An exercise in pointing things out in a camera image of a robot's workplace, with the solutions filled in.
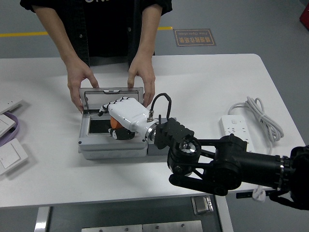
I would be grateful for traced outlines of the person's right hand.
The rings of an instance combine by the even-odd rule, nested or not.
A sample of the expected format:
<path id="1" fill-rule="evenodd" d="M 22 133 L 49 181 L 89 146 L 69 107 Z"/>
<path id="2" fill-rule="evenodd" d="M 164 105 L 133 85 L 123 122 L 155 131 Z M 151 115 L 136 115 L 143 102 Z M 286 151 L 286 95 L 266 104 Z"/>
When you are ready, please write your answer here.
<path id="1" fill-rule="evenodd" d="M 80 113 L 84 107 L 80 97 L 81 83 L 87 79 L 93 88 L 99 88 L 97 79 L 92 70 L 79 58 L 75 58 L 65 63 L 68 75 L 68 88 L 72 103 L 76 106 Z"/>

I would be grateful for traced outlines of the person's left hand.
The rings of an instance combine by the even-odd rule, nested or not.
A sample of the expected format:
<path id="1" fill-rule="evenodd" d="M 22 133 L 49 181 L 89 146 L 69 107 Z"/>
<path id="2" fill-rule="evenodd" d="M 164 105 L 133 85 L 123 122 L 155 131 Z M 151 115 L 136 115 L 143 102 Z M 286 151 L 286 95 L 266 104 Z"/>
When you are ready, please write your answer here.
<path id="1" fill-rule="evenodd" d="M 139 76 L 143 81 L 143 105 L 147 107 L 155 96 L 155 73 L 152 57 L 136 54 L 128 70 L 127 87 L 134 87 L 136 76 Z"/>

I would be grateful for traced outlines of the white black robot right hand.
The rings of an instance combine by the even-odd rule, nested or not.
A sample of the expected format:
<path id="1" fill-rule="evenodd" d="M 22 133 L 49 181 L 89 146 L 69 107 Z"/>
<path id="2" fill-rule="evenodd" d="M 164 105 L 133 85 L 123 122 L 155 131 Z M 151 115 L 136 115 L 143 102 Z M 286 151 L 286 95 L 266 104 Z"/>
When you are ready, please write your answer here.
<path id="1" fill-rule="evenodd" d="M 155 130 L 156 119 L 149 119 L 149 110 L 135 98 L 121 97 L 108 104 L 102 105 L 98 116 L 108 113 L 124 128 L 137 132 L 144 140 L 150 140 L 150 135 Z"/>

